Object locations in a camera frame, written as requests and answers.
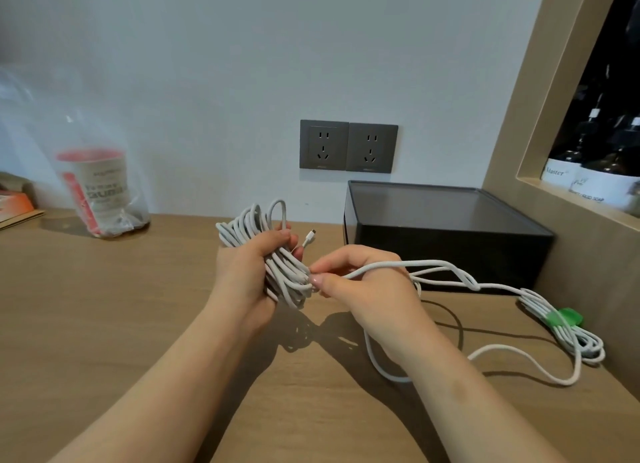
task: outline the orange book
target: orange book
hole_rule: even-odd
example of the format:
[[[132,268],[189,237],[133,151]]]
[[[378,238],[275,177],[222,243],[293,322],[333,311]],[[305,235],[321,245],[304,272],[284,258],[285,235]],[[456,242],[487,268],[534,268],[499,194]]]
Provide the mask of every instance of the orange book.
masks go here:
[[[24,193],[0,190],[0,222],[32,210],[33,205]]]

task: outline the white cable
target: white cable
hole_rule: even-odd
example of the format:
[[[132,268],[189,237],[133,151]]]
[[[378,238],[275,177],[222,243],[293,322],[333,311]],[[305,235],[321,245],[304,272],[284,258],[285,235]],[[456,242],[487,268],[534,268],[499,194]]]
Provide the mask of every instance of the white cable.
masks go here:
[[[282,206],[282,224],[286,225],[287,210],[284,200],[274,200],[269,206],[266,213],[261,212],[260,206],[253,204],[251,207],[242,211],[240,216],[233,219],[231,222],[220,222],[216,224],[216,228],[220,232],[220,240],[227,247],[239,247],[245,242],[249,241],[261,232],[272,230],[271,216],[276,205]],[[311,244],[315,239],[316,231],[313,230],[308,233],[303,242],[303,246]],[[315,288],[308,282],[309,269],[299,260],[297,260],[288,251],[288,249],[281,247],[276,252],[266,257],[266,287],[267,295],[274,301],[284,301],[292,308],[300,309],[304,305],[305,300],[315,292]],[[562,322],[562,326],[551,328],[552,333],[556,337],[558,344],[562,346],[569,354],[574,356],[573,362],[573,374],[570,378],[562,379],[551,375],[545,370],[530,354],[523,350],[502,344],[491,344],[479,348],[468,356],[469,360],[473,360],[476,357],[488,352],[489,350],[508,350],[517,354],[523,355],[528,358],[533,365],[537,367],[549,380],[555,382],[561,386],[571,386],[576,383],[580,378],[580,369],[582,362],[586,364],[597,364],[602,362],[605,358],[604,342],[601,338],[597,337],[593,333],[584,330],[580,327],[570,326],[564,317],[558,313],[551,303],[549,303],[542,296],[530,289],[517,289],[507,286],[505,284],[494,283],[478,283],[471,274],[455,267],[453,264],[446,261],[426,260],[426,261],[382,261],[379,263],[372,263],[353,271],[344,277],[352,279],[356,276],[366,273],[372,269],[379,268],[396,268],[396,267],[426,267],[421,271],[410,273],[410,278],[413,281],[416,290],[418,291],[418,297],[422,292],[420,283],[433,284],[436,286],[460,286],[467,287],[471,291],[480,291],[484,288],[503,289],[509,291],[518,296],[518,299],[525,306],[525,308],[538,319],[543,322],[547,319],[549,313],[555,313],[557,319]],[[425,279],[420,276],[441,272],[451,271],[459,278],[460,281],[436,281],[432,279]],[[365,343],[367,346],[367,353],[371,359],[371,363],[376,370],[384,377],[393,382],[411,382],[409,377],[398,377],[386,372],[376,360],[371,349],[371,338],[369,334],[364,332]]]

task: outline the electrical outlet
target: electrical outlet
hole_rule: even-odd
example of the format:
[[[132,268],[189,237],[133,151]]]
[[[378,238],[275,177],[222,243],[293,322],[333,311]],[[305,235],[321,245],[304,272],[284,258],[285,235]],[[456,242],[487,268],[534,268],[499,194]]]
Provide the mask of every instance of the electrical outlet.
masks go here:
[[[348,122],[301,120],[300,168],[344,170],[348,137]]]
[[[395,124],[349,124],[347,171],[391,173],[396,152]]]

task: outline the fingernail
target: fingernail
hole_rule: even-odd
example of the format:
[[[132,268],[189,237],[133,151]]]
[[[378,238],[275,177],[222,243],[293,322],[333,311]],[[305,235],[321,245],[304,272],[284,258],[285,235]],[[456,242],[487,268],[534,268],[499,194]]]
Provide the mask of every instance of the fingernail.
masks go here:
[[[324,281],[324,273],[311,274],[311,276],[309,276],[309,282],[313,284],[316,288],[322,288],[323,281]]]

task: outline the white wall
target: white wall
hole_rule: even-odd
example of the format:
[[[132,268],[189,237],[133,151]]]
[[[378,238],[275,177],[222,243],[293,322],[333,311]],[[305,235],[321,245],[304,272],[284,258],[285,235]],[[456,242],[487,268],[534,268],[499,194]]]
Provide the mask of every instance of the white wall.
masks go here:
[[[539,6],[0,0],[0,58],[79,67],[128,111],[155,212],[283,197],[295,220],[340,222],[348,178],[482,184]],[[400,125],[393,173],[299,170],[300,119]],[[55,182],[30,151],[22,168]]]

